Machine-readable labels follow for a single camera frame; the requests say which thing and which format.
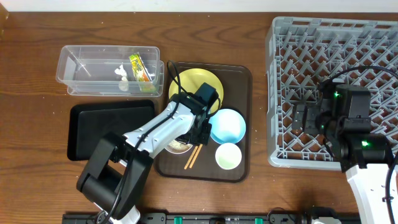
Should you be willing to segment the yellow green snack wrapper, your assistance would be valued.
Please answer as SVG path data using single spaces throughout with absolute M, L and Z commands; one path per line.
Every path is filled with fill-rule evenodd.
M 155 92 L 156 89 L 152 83 L 154 76 L 146 69 L 140 54 L 136 53 L 130 55 L 129 60 L 132 65 L 134 78 L 139 82 L 140 90 L 145 93 Z

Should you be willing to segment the light blue bowl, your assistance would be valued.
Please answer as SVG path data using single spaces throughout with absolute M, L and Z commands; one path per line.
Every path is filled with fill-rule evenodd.
M 232 109 L 221 109 L 209 120 L 210 136 L 218 144 L 236 144 L 246 134 L 246 122 L 243 116 Z

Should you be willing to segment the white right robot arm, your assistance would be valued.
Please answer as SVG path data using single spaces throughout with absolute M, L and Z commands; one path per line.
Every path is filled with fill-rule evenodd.
M 361 223 L 397 223 L 397 157 L 388 138 L 371 131 L 370 91 L 325 82 L 318 89 L 318 103 L 294 106 L 292 129 L 323 136 L 354 193 Z

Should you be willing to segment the small pale green cup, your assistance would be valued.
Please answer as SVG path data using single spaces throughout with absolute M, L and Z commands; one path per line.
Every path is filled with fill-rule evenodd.
M 242 152 L 237 145 L 233 143 L 224 143 L 217 148 L 215 160 L 223 170 L 232 170 L 240 165 Z

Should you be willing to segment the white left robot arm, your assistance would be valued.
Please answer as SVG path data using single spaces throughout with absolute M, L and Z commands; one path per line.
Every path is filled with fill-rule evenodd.
M 203 83 L 195 93 L 180 90 L 166 109 L 140 128 L 99 140 L 79 176 L 76 188 L 101 211 L 94 223 L 137 223 L 136 209 L 154 158 L 173 140 L 206 145 L 209 110 L 218 100 L 216 89 Z

